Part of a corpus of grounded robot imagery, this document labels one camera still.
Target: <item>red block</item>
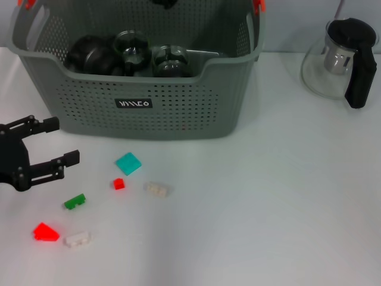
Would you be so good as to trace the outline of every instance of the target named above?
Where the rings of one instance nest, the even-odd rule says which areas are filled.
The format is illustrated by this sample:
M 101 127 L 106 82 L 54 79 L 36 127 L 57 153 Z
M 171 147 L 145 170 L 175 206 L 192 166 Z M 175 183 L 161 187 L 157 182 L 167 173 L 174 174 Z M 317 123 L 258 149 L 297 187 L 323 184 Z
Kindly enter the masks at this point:
M 126 186 L 125 186 L 125 184 L 124 184 L 124 180 L 123 179 L 116 179 L 115 181 L 114 181 L 114 188 L 116 189 L 116 190 L 118 190 L 118 189 L 124 189 Z
M 57 231 L 48 227 L 44 223 L 40 223 L 33 233 L 35 234 L 35 240 L 57 241 L 60 238 Z

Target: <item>cyan block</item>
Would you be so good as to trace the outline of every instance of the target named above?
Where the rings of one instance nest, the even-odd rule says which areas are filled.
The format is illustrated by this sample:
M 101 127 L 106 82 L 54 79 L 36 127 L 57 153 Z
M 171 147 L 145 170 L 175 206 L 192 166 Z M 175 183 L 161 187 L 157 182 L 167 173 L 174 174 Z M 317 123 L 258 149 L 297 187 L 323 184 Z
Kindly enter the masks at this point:
M 116 161 L 116 165 L 127 176 L 138 170 L 142 166 L 142 163 L 132 154 L 128 153 L 119 160 Z

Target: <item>basket label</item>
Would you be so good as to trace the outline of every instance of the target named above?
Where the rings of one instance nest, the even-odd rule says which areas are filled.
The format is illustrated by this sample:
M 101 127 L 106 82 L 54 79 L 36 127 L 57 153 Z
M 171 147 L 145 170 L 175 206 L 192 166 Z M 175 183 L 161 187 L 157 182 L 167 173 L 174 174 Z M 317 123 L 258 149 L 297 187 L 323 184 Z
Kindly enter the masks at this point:
M 137 99 L 116 99 L 115 103 L 117 104 L 118 108 L 153 108 L 152 100 L 151 99 L 143 99 L 143 100 L 137 100 Z

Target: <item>toy building block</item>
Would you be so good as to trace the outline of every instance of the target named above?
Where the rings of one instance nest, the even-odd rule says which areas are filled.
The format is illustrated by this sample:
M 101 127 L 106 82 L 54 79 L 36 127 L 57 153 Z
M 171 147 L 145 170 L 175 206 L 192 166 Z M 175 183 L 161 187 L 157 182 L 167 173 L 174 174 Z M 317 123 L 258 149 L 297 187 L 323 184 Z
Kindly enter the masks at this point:
M 81 232 L 80 234 L 75 234 L 70 237 L 65 238 L 64 244 L 67 247 L 73 248 L 80 245 L 89 244 L 91 241 L 91 235 L 89 232 Z
M 123 171 L 124 174 L 129 176 L 138 170 L 138 168 L 142 166 L 142 163 L 132 153 L 128 153 L 121 159 L 117 160 L 116 165 Z
M 147 185 L 147 191 L 153 195 L 156 195 L 157 197 L 166 198 L 166 196 L 168 196 L 169 190 L 166 186 L 150 182 Z
M 72 210 L 74 209 L 77 205 L 81 205 L 81 204 L 84 204 L 86 201 L 86 198 L 85 198 L 85 195 L 84 194 L 80 194 L 79 196 L 75 197 L 75 198 L 72 198 L 71 200 L 68 200 L 66 203 L 65 203 L 65 206 L 68 210 Z
M 126 185 L 124 184 L 124 180 L 123 179 L 116 179 L 114 181 L 114 188 L 116 190 L 118 189 L 124 189 L 126 187 Z
M 60 238 L 60 235 L 57 231 L 48 227 L 44 223 L 40 223 L 37 228 L 33 231 L 35 234 L 35 240 L 41 241 L 57 241 Z

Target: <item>gray plastic basket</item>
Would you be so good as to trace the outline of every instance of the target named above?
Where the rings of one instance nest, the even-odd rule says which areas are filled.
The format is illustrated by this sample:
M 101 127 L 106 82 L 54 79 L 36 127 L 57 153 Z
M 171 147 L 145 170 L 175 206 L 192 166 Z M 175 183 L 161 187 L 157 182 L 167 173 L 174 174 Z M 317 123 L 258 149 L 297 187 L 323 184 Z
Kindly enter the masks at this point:
M 234 130 L 263 46 L 265 12 L 255 13 L 253 0 L 178 0 L 169 10 L 149 0 L 37 0 L 29 10 L 26 2 L 15 9 L 8 47 L 64 130 L 136 139 L 218 138 Z M 64 67 L 80 37 L 131 29 L 152 45 L 227 57 L 205 57 L 199 75 L 188 79 L 95 76 Z M 131 104 L 142 108 L 121 108 Z

